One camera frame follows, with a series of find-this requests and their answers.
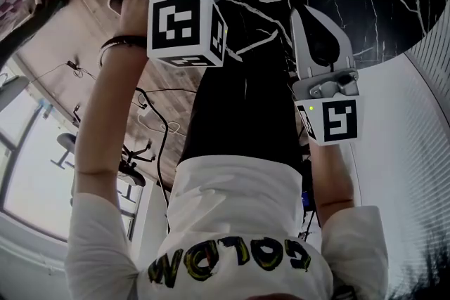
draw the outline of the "wooden floor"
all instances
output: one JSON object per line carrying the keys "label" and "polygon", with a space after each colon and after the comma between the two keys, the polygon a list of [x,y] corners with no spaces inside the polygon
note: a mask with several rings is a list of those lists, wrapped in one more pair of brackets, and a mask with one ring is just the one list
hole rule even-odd
{"label": "wooden floor", "polygon": [[[78,59],[79,66],[87,69],[94,76],[98,74],[97,55],[101,44],[114,35],[118,18],[106,6],[107,0],[70,0],[69,5],[61,10],[46,24],[29,43],[19,52],[19,56],[36,76],[66,63]],[[200,70],[173,70],[160,64],[149,62],[139,82],[147,91],[163,88],[184,88],[195,91],[202,76]],[[81,104],[83,115],[94,81],[83,76],[76,78],[71,69],[59,67],[52,73],[39,79],[46,90],[68,111],[72,112],[76,104]],[[183,91],[164,91],[149,94],[155,107],[168,122],[180,124],[179,133],[186,134],[195,94]],[[131,105],[127,127],[126,145],[132,150],[145,146],[150,138],[153,151],[158,153],[162,134],[149,131],[137,122],[137,107]],[[161,121],[154,113],[149,113],[141,121],[152,129],[161,131]],[[162,177],[172,183],[176,164],[184,146],[184,137],[171,134],[168,137],[162,157]],[[155,162],[147,165],[139,162],[142,172],[156,178]]]}

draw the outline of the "person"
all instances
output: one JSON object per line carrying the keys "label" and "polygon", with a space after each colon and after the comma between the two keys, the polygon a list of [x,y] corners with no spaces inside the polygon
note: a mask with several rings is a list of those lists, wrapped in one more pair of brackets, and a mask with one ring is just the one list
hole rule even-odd
{"label": "person", "polygon": [[[148,0],[124,0],[117,34],[146,36],[147,12]],[[65,262],[72,298],[384,299],[379,211],[354,206],[338,146],[310,142],[321,254],[296,237],[302,154],[288,75],[269,59],[255,67],[226,58],[205,71],[167,210],[171,231],[157,259],[136,268],[116,182],[147,61],[137,46],[108,49],[79,129]]]}

